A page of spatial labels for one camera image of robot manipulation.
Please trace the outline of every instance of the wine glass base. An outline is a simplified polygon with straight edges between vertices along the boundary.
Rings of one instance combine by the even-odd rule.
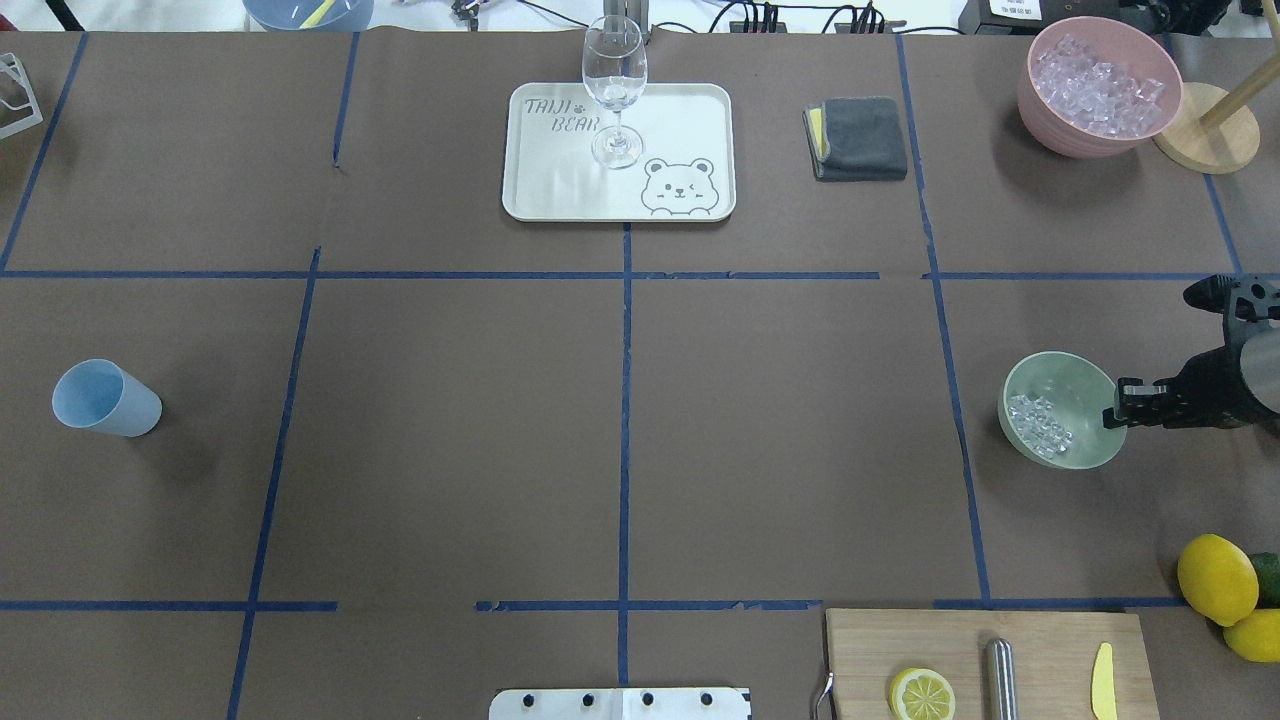
[[[644,141],[640,140],[640,133],[626,126],[621,128],[607,127],[591,138],[591,155],[596,163],[611,170],[635,165],[641,152],[644,152]]]

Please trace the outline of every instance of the pink bowl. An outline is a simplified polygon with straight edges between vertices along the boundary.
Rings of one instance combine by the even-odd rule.
[[[1057,45],[1064,35],[1085,40],[1108,63],[1129,65],[1129,74],[1139,82],[1147,78],[1165,83],[1165,91],[1156,101],[1161,119],[1142,137],[1106,137],[1080,129],[1048,106],[1044,96],[1032,85],[1032,65],[1044,50]],[[1059,20],[1036,36],[1023,76],[1018,81],[1018,113],[1027,129],[1044,147],[1068,158],[1106,158],[1124,152],[1160,135],[1174,122],[1183,102],[1183,77],[1165,49],[1137,28],[1107,18],[1078,17]]]

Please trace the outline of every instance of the folded cloth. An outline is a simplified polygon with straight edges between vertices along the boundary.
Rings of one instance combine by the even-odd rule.
[[[833,97],[804,111],[820,181],[902,179],[906,149],[891,97]]]

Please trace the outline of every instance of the wooden cutting board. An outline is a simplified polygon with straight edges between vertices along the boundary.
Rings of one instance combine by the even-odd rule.
[[[1160,719],[1137,615],[987,610],[827,610],[836,715],[892,720],[887,698],[893,676],[929,667],[955,689],[955,720],[984,720],[984,651],[997,637],[1014,647],[1019,716],[1093,720],[1093,659],[1098,644],[1108,642],[1119,720]]]

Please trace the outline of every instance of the wine glass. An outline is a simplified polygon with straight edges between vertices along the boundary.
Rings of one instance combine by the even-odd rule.
[[[640,133],[622,124],[622,110],[644,92],[649,61],[640,26],[626,15],[604,15],[586,28],[582,42],[582,85],[605,110],[613,124],[591,140],[591,155],[605,168],[628,168],[640,159]]]

